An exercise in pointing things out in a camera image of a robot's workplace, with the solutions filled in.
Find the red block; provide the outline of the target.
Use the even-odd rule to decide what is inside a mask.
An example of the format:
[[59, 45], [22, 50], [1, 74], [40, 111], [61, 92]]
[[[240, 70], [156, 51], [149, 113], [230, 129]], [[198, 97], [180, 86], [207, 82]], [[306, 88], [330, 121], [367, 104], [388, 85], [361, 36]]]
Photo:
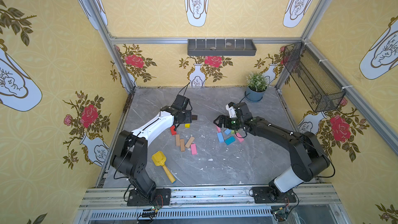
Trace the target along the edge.
[[171, 131], [171, 135], [176, 135], [177, 134], [176, 127], [174, 125], [170, 127], [170, 131]]

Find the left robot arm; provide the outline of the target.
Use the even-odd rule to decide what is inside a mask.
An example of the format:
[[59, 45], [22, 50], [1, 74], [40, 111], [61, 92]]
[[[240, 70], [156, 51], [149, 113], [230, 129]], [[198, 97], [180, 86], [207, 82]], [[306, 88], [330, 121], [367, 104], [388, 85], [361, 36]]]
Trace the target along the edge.
[[191, 122], [192, 110], [163, 107], [141, 127], [119, 133], [110, 165], [129, 180], [139, 195], [153, 201], [157, 186], [146, 172], [148, 146], [166, 129]]

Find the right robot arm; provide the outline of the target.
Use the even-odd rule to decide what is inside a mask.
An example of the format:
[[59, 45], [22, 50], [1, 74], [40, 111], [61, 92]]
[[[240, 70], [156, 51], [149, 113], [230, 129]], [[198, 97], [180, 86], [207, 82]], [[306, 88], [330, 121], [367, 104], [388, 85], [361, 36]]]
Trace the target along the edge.
[[235, 131], [243, 129], [246, 133], [265, 138], [289, 152], [291, 166], [269, 183], [271, 193], [275, 196], [311, 181], [331, 165], [317, 137], [311, 132], [289, 131], [261, 117], [244, 120], [220, 115], [214, 124]]

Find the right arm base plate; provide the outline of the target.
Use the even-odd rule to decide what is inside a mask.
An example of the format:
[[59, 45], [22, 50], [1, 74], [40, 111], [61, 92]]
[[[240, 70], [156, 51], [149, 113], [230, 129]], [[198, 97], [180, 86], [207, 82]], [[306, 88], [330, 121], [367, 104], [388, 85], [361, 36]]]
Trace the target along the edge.
[[273, 187], [253, 187], [249, 191], [249, 195], [254, 198], [256, 204], [275, 203], [287, 205], [297, 202], [293, 190], [281, 193]]

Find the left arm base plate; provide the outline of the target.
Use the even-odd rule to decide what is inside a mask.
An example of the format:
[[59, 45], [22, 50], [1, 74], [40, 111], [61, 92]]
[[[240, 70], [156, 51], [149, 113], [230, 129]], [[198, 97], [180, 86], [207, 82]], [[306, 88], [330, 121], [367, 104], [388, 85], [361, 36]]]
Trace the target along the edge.
[[168, 206], [171, 200], [170, 188], [157, 188], [149, 196], [141, 194], [137, 189], [129, 191], [127, 206]]

